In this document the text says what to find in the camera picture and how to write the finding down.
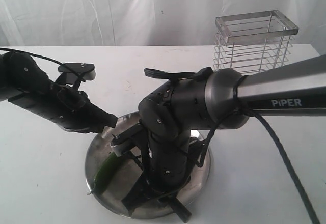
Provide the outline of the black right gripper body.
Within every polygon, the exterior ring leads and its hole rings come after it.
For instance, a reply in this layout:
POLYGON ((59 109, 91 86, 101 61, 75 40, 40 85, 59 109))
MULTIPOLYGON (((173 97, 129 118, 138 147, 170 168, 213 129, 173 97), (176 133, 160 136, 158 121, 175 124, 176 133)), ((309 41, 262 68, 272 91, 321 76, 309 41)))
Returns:
POLYGON ((181 175, 164 173, 163 176, 142 172, 142 198, 145 201, 171 201, 176 199, 180 191, 191 180, 190 172, 184 171, 181 175))

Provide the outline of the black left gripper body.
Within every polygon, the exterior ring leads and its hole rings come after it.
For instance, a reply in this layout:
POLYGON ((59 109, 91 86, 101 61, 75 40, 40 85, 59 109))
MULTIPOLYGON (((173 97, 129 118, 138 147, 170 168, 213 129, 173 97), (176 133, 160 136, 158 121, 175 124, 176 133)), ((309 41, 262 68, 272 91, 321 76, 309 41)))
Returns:
POLYGON ((100 108, 84 92, 69 86, 50 84, 50 121, 69 132, 100 133, 100 108))

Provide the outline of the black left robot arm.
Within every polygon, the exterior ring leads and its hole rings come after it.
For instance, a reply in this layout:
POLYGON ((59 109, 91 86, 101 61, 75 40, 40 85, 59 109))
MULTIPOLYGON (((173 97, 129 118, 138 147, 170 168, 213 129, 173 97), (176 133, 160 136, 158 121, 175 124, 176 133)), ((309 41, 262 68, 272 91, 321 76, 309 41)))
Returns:
POLYGON ((109 114, 79 90, 95 78, 93 64, 65 63, 52 81, 30 53, 9 51, 1 55, 1 101, 51 121, 68 132, 102 133, 114 128, 118 118, 109 114))

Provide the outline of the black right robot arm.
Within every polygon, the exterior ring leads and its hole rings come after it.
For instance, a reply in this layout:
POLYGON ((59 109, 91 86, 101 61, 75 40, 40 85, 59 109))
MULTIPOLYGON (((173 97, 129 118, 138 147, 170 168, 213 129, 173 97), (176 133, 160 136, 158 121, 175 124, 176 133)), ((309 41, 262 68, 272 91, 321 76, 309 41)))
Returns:
POLYGON ((183 222, 191 213, 177 199, 194 167, 202 167, 218 129, 237 129, 256 118, 273 139, 312 223, 311 201, 266 116, 325 115, 325 56, 252 75, 233 69, 167 73, 145 69, 166 82, 138 106, 139 122, 126 137, 141 151, 142 174, 122 200, 129 214, 151 200, 168 205, 183 222))

